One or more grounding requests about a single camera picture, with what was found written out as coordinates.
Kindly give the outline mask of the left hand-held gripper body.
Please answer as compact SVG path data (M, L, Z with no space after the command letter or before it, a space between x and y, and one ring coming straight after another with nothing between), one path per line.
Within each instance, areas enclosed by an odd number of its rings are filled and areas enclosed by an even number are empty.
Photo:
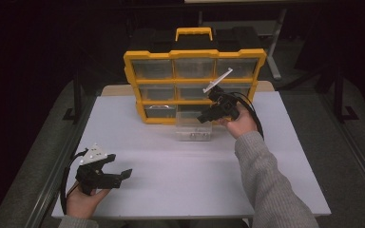
M119 188L121 181L116 174L105 174L100 160L108 155L98 144L93 144L86 150L79 161L76 180L80 183L82 192L89 195L94 189Z

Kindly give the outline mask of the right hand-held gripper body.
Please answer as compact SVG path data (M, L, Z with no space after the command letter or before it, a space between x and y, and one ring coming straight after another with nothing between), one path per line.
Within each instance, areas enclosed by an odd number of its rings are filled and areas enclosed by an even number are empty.
M210 84L202 90L202 92L208 96L210 90L213 87L218 86L218 83L221 82L232 71L233 69L229 67L227 71L223 73L220 77L218 77L214 81L211 81ZM216 102L213 102L213 104L208 109L211 109L215 112L216 120L225 116L230 116L233 119L237 119L240 113L236 108L236 104L237 98L233 94L222 91L220 98Z

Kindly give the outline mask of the clear plastic drawer bin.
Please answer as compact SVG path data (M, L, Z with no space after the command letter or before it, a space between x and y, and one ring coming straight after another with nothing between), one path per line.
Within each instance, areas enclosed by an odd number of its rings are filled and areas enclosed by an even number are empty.
M208 142L211 140L212 124L210 122L200 123L197 118L201 115L199 111L180 111L176 114L176 137L182 142ZM195 134L195 139L189 139L190 134ZM196 139L197 134L208 134L209 140Z

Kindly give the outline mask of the yellow and black organizer case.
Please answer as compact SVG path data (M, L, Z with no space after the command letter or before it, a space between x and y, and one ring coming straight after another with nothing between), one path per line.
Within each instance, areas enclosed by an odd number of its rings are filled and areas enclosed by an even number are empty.
M235 27L228 29L212 28L177 28L175 30L155 30L152 28L137 29L131 43L124 54L125 75L131 84L136 97L138 89L132 82L133 60L174 60L182 58L257 58L259 71L266 60L266 52L261 47L259 37L251 27ZM249 96L252 101L259 84L258 76L254 79L253 90ZM149 119L143 118L137 109L138 115L146 124L173 124L174 118Z

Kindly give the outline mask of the person's right hand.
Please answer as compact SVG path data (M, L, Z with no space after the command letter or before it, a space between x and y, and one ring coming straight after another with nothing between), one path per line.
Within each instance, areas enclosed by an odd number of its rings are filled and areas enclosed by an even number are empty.
M229 121L224 118L218 119L218 123L224 126L234 139L237 139L243 134L258 130L250 112L242 104L237 105L237 110L240 115L234 121Z

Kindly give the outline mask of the person's left hand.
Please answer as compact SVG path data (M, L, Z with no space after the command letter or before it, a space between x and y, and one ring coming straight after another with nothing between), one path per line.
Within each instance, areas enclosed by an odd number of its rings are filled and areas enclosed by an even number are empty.
M67 195L67 215L77 219L90 219L97 206L109 192L110 189L103 189L99 192L93 190L89 195L86 195L76 184Z

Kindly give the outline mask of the group of closed organizer drawers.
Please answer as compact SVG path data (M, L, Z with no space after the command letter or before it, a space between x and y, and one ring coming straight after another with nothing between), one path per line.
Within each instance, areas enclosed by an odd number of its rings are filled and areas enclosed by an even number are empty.
M249 96L259 73L257 58L182 58L133 60L137 109L144 119L174 118L178 111L202 110L210 103L205 90L218 77L227 93Z

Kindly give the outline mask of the white desk leg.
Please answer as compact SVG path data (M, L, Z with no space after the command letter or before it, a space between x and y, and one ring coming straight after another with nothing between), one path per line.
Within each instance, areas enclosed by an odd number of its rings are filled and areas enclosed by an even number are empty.
M268 48L268 52L267 52L267 63L268 63L269 69L271 71L272 77L276 81L281 80L281 75L280 75L277 63L275 61L275 58L274 58L274 54L275 54L275 50L276 50L276 47L278 44L281 29L283 27L286 12L287 12L287 9L282 9L279 13L279 18L277 19L277 21L275 23L273 33L272 33L272 43L271 43L270 47Z

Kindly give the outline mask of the black metal stand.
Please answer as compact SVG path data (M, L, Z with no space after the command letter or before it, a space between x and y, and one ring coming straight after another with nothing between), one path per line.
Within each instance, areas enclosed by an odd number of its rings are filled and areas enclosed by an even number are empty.
M336 68L334 80L334 114L337 120L344 124L346 121L357 120L355 111L350 106L343 105L344 77L340 66Z
M68 108L63 119L78 123L82 114L82 87L79 77L79 71L73 74L73 108Z

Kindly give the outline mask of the aluminium frame rail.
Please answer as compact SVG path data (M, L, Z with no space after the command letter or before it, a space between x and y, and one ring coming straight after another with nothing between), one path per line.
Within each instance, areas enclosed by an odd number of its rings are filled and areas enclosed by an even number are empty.
M336 113L336 106L329 98L324 94L318 95L324 109L328 112L328 115L335 125L335 128L339 132L342 139L346 142L351 150L351 153L355 159L358 169L360 170L362 178L365 180L365 156L361 147L356 143L355 138L346 126L347 121L357 120L357 115L350 106L345 106L346 113L342 114L342 108L339 109L339 113Z
M40 228L55 204L61 191L64 170L74 155L86 127L88 116L95 104L95 96L87 96L76 104L74 99L65 104L60 99L48 115L31 155L34 164L30 167L30 181L41 182L25 228Z

